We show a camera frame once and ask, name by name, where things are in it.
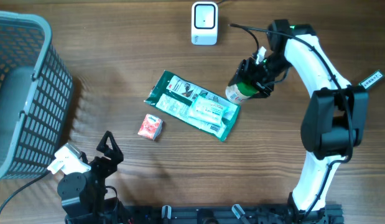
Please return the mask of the light green wipes pack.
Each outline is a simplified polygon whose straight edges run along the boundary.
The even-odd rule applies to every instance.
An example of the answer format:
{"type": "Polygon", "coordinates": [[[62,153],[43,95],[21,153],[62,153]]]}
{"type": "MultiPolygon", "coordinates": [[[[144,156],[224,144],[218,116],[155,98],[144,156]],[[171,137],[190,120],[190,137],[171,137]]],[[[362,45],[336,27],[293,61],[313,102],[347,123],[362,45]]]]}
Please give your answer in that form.
{"type": "Polygon", "coordinates": [[[188,109],[188,116],[199,121],[222,126],[222,119],[229,110],[228,106],[199,95],[188,109]]]}

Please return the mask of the small green box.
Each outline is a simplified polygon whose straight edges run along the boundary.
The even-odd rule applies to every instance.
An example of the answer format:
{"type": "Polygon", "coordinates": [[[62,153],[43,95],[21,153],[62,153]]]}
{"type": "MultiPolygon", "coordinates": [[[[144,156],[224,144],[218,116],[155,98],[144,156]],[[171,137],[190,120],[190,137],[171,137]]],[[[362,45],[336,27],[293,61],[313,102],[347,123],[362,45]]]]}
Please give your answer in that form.
{"type": "Polygon", "coordinates": [[[384,74],[380,70],[376,70],[363,81],[359,82],[359,85],[362,86],[365,90],[369,90],[375,86],[375,84],[380,82],[384,77],[384,74]]]}

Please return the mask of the red tissue pack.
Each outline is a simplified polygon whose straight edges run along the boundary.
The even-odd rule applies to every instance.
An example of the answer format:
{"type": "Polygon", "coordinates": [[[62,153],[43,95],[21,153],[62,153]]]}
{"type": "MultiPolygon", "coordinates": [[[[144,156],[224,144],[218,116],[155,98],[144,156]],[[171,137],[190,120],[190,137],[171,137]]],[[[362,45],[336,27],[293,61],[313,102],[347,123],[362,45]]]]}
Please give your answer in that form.
{"type": "Polygon", "coordinates": [[[152,114],[146,114],[137,134],[155,141],[156,137],[162,131],[162,125],[163,121],[159,117],[152,114]]]}

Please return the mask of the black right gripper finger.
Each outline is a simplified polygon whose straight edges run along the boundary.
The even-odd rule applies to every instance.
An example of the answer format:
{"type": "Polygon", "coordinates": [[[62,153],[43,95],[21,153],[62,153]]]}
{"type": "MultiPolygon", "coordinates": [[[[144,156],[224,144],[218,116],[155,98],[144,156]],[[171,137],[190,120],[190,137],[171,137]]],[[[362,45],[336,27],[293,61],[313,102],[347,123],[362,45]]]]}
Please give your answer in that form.
{"type": "Polygon", "coordinates": [[[228,86],[238,83],[251,84],[251,59],[244,59],[239,64],[235,74],[228,82],[228,86]]]}
{"type": "Polygon", "coordinates": [[[251,82],[250,84],[257,91],[254,95],[251,96],[251,98],[267,98],[273,92],[273,84],[260,84],[258,82],[251,82]]]}

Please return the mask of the green lid jar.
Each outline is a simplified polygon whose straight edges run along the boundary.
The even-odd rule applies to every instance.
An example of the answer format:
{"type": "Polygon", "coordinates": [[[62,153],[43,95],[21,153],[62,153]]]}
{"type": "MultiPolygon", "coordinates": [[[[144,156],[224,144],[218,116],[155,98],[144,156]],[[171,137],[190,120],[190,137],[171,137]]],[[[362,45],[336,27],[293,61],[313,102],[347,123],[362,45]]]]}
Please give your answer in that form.
{"type": "Polygon", "coordinates": [[[253,86],[239,82],[226,87],[225,95],[234,104],[242,104],[257,93],[253,86]]]}

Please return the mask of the large green 3M package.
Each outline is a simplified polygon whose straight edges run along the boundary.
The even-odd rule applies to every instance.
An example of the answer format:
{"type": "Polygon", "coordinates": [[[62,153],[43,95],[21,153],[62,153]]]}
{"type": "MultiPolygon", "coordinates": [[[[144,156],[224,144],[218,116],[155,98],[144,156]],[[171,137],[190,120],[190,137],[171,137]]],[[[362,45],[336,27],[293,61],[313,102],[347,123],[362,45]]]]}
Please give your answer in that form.
{"type": "Polygon", "coordinates": [[[233,104],[227,99],[170,71],[163,72],[144,102],[194,128],[217,137],[220,141],[225,141],[228,137],[240,111],[239,105],[233,104]],[[213,100],[228,108],[222,118],[221,126],[189,117],[188,110],[198,96],[213,100]]]}

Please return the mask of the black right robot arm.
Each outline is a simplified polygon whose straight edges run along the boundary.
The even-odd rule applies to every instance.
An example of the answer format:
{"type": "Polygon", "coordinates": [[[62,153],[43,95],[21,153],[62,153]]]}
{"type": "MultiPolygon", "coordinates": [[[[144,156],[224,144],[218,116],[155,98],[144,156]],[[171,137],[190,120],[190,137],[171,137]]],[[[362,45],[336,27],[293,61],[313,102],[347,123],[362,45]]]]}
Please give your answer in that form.
{"type": "Polygon", "coordinates": [[[322,50],[308,24],[275,20],[265,29],[271,54],[258,48],[243,60],[226,87],[229,101],[240,104],[267,98],[274,86],[294,68],[303,81],[310,103],[300,136],[306,150],[296,187],[285,204],[259,205],[256,223],[342,223],[339,205],[327,205],[326,195],[337,168],[349,162],[361,144],[368,93],[342,77],[322,50]]]}

